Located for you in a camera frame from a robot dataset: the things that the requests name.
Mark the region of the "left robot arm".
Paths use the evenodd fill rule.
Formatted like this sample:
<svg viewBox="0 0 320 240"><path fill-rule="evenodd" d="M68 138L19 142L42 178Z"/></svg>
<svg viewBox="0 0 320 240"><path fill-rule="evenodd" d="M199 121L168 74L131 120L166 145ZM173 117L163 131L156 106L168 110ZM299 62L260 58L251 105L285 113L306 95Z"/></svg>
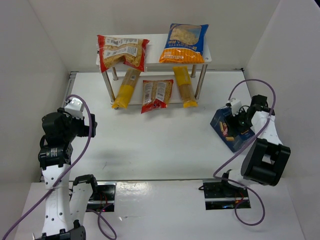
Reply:
<svg viewBox="0 0 320 240"><path fill-rule="evenodd" d="M97 181L92 174L78 176L69 189L72 141L76 137L93 137L97 127L93 114L90 125L85 125L83 110L82 106L65 106L42 118L44 135L38 160L47 191L42 240L86 239L83 221Z"/></svg>

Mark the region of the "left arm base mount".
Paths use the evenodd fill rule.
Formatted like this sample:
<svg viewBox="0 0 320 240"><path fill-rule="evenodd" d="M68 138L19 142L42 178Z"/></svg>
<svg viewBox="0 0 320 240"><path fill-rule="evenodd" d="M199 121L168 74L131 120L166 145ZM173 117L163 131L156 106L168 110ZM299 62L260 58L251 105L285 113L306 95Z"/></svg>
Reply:
<svg viewBox="0 0 320 240"><path fill-rule="evenodd" d="M70 213L83 214L86 210L113 212L115 208L116 184L97 185L95 182L75 181L69 189Z"/></svg>

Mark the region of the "blue Barilla rigatoni box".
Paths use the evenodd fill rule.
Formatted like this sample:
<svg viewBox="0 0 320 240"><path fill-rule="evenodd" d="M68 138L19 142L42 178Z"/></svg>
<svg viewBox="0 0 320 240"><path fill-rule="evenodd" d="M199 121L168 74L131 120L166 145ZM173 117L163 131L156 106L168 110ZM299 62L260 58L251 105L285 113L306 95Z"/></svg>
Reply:
<svg viewBox="0 0 320 240"><path fill-rule="evenodd" d="M232 114L230 106L219 108L210 122L211 127L233 153L240 150L255 135L251 129L252 124L247 122L244 107L248 106L241 106L236 115Z"/></svg>

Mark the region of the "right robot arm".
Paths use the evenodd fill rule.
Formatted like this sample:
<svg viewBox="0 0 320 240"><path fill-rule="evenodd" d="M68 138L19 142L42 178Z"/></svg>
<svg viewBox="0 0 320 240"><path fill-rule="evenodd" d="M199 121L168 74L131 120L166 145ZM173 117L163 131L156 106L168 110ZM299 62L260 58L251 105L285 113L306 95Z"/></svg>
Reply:
<svg viewBox="0 0 320 240"><path fill-rule="evenodd" d="M225 182L235 188L260 184L276 186L289 160L291 149L280 141L275 112L268 106L267 97L255 95L245 110L241 102L232 99L227 104L231 113L224 119L229 137L252 139L253 144L243 160L241 169L223 174Z"/></svg>

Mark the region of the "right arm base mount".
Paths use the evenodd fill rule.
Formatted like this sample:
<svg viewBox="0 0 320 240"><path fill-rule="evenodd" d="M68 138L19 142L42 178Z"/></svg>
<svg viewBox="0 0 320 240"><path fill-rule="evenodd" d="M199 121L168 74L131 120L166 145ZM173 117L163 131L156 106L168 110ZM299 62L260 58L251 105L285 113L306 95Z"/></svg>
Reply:
<svg viewBox="0 0 320 240"><path fill-rule="evenodd" d="M249 194L246 189L235 187L225 181L206 180L198 188L204 194L205 209L234 210L250 209Z"/></svg>

